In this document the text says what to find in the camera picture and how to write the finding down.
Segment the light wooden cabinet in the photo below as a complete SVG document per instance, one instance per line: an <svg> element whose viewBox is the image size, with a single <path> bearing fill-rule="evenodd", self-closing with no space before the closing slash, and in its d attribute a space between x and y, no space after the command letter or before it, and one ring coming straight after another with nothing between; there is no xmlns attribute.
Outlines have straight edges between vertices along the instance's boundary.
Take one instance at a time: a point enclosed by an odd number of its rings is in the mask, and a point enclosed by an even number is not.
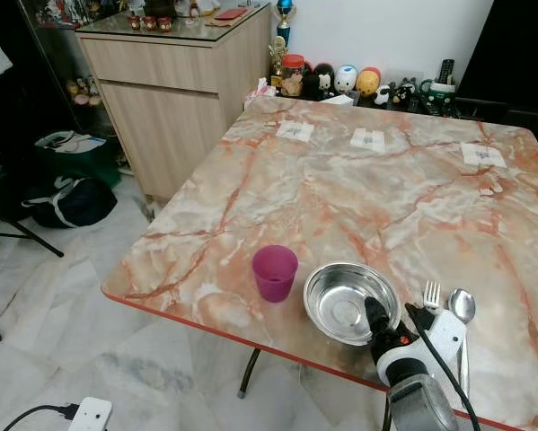
<svg viewBox="0 0 538 431"><path fill-rule="evenodd" d="M243 112L269 71L269 4L228 26L175 17L170 31L133 29L115 13L76 29L129 167L147 197L173 197Z"/></svg>

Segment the white tissue packet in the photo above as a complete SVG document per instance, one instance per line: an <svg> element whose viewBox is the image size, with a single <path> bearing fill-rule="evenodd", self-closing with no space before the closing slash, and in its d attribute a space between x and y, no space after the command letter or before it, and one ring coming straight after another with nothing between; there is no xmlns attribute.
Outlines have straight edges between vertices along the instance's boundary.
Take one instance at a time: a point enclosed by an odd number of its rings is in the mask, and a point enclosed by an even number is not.
<svg viewBox="0 0 538 431"><path fill-rule="evenodd" d="M258 79L255 89L245 95L243 99L243 107L245 110L247 110L247 108L251 106L253 100L256 100L260 97L276 97L277 93L277 87L271 85L268 78L262 77Z"/></svg>

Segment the white blue round doll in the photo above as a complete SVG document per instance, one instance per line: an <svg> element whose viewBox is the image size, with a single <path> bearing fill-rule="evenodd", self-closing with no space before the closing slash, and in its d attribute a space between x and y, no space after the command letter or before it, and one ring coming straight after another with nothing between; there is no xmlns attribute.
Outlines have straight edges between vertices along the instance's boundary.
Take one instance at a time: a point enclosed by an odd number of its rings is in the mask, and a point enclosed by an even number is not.
<svg viewBox="0 0 538 431"><path fill-rule="evenodd" d="M334 86L338 93L347 93L355 89L358 70L352 65L339 66L335 71Z"/></svg>

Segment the small gold trophy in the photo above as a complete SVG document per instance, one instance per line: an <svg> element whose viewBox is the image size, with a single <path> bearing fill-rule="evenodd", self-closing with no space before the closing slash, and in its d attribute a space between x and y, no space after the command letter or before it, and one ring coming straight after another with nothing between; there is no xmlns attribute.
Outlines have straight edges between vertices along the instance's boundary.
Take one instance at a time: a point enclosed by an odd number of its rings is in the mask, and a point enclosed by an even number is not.
<svg viewBox="0 0 538 431"><path fill-rule="evenodd" d="M279 34L273 38L269 44L269 57L271 57L271 75L269 75L269 85L280 87L284 81L284 56L288 54L287 42Z"/></svg>

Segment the yellow doll with red cap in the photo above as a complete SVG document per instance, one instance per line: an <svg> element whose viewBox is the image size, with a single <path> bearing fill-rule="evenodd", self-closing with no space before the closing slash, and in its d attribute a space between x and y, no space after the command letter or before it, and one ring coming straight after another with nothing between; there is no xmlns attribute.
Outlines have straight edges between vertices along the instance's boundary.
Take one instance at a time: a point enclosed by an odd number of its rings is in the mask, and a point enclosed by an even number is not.
<svg viewBox="0 0 538 431"><path fill-rule="evenodd" d="M373 97L381 85L381 75L374 66L368 66L360 70L356 82L356 90L362 97Z"/></svg>

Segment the black duffel bag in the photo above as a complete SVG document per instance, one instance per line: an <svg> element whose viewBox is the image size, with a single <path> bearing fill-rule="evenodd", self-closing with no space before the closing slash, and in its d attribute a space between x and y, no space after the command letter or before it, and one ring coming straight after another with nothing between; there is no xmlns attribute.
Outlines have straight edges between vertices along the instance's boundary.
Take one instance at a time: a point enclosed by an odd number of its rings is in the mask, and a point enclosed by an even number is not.
<svg viewBox="0 0 538 431"><path fill-rule="evenodd" d="M44 227L85 227L97 224L117 205L116 194L96 178L58 176L49 188L31 189L21 201L34 221Z"/></svg>

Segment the black chair back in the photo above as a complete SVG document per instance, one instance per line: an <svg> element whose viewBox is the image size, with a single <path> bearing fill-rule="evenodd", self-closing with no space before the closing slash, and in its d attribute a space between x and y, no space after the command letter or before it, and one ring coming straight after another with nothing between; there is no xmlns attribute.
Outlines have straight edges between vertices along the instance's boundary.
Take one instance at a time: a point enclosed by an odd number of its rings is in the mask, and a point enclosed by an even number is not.
<svg viewBox="0 0 538 431"><path fill-rule="evenodd" d="M454 106L462 119L527 128L538 138L538 108L526 108L505 102L463 97L454 99Z"/></svg>

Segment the silver metal fork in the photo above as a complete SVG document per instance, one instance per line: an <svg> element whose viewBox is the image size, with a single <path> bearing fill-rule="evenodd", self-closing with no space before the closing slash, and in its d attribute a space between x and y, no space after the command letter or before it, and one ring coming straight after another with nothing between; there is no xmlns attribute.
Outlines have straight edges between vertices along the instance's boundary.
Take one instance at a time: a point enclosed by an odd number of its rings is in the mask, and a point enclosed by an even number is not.
<svg viewBox="0 0 538 431"><path fill-rule="evenodd" d="M426 280L423 292L421 292L421 304L426 311L439 313L444 308L441 285L434 280Z"/></svg>

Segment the white paper card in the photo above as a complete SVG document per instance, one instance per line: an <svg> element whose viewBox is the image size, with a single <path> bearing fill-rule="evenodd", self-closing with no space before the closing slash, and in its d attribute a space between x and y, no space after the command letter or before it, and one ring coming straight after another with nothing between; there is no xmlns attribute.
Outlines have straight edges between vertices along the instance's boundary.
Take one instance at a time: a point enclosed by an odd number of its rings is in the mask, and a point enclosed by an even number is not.
<svg viewBox="0 0 538 431"><path fill-rule="evenodd" d="M314 129L313 124L298 122L298 120L282 120L277 128L276 136L296 141L310 141Z"/></svg>
<svg viewBox="0 0 538 431"><path fill-rule="evenodd" d="M368 128L355 128L349 140L352 147L370 149L372 152L386 152L386 133L381 130L368 130Z"/></svg>
<svg viewBox="0 0 538 431"><path fill-rule="evenodd" d="M461 152L466 164L477 165L477 167L507 168L506 160L495 147L462 143Z"/></svg>

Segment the flat red case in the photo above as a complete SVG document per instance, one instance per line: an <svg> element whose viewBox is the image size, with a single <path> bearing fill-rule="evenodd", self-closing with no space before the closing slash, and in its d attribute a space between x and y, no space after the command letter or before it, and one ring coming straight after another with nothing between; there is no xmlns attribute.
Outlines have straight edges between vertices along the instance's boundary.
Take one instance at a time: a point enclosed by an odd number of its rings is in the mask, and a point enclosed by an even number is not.
<svg viewBox="0 0 538 431"><path fill-rule="evenodd" d="M212 16L212 21L216 23L232 23L243 17L249 11L248 7L235 7L220 11Z"/></svg>

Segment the red lid snack jar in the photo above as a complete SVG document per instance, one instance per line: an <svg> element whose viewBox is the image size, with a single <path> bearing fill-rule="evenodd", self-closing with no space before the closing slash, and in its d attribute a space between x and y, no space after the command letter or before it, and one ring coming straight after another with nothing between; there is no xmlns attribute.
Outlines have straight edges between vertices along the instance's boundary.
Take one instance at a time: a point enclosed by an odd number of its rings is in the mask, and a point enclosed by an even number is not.
<svg viewBox="0 0 538 431"><path fill-rule="evenodd" d="M306 75L306 62L302 55L288 54L281 61L281 94L285 97L300 97L303 89L303 78Z"/></svg>

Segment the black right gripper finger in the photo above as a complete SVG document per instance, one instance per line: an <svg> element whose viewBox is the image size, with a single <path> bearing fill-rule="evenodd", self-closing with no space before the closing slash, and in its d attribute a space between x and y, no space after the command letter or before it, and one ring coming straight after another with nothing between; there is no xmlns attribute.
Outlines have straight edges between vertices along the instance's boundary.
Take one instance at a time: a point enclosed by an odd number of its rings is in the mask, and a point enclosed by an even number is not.
<svg viewBox="0 0 538 431"><path fill-rule="evenodd" d="M372 334L380 334L391 329L391 317L380 300L367 296L364 307L366 307L366 323Z"/></svg>
<svg viewBox="0 0 538 431"><path fill-rule="evenodd" d="M414 303L404 304L404 334L410 338L421 338L430 332L432 325L436 323L437 313L424 305Z"/></svg>

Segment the green shopping bag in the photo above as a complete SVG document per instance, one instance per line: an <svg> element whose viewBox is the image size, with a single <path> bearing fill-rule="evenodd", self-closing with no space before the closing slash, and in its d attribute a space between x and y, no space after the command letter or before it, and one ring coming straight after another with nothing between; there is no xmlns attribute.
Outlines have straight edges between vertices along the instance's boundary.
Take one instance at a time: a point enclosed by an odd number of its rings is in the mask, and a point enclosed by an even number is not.
<svg viewBox="0 0 538 431"><path fill-rule="evenodd" d="M57 131L35 141L36 155L52 172L116 186L120 182L116 141L75 131Z"/></svg>

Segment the blue trophy cup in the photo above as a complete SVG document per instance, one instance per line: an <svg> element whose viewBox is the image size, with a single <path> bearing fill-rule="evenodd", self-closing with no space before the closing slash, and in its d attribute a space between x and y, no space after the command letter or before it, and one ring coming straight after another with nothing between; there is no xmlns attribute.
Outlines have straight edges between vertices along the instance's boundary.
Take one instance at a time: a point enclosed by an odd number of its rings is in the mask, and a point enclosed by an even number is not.
<svg viewBox="0 0 538 431"><path fill-rule="evenodd" d="M287 46L290 42L290 36L292 36L290 20L292 20L295 12L295 0L277 0L276 4L274 4L274 16L278 21L276 34Z"/></svg>

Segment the purple plastic cup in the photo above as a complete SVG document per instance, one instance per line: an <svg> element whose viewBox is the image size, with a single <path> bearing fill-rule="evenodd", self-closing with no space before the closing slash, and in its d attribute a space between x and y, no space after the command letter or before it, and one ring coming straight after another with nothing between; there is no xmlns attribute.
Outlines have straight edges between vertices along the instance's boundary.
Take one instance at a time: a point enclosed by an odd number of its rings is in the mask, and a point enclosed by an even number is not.
<svg viewBox="0 0 538 431"><path fill-rule="evenodd" d="M261 298L269 303L281 303L292 291L300 263L290 248L268 245L256 251L251 267Z"/></svg>

